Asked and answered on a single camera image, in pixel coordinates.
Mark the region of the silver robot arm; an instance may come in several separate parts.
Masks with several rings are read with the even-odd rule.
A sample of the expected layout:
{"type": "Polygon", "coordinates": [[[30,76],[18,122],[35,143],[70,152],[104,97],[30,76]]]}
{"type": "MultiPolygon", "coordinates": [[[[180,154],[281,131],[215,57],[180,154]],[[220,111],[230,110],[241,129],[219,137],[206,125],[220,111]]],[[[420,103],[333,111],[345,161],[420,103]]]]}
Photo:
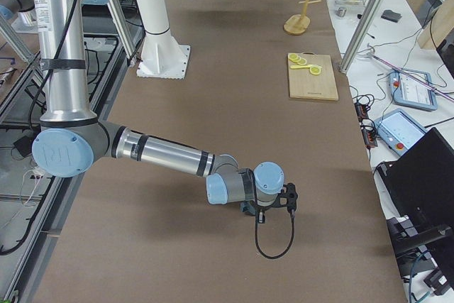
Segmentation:
{"type": "Polygon", "coordinates": [[[257,220],[271,207],[289,205],[294,191],[273,162],[242,169],[230,155],[213,155],[100,121],[89,105],[82,0],[34,2],[46,99],[32,147],[39,167],[57,177],[74,177],[102,157],[130,158],[203,177],[211,204],[240,202],[257,220]]]}

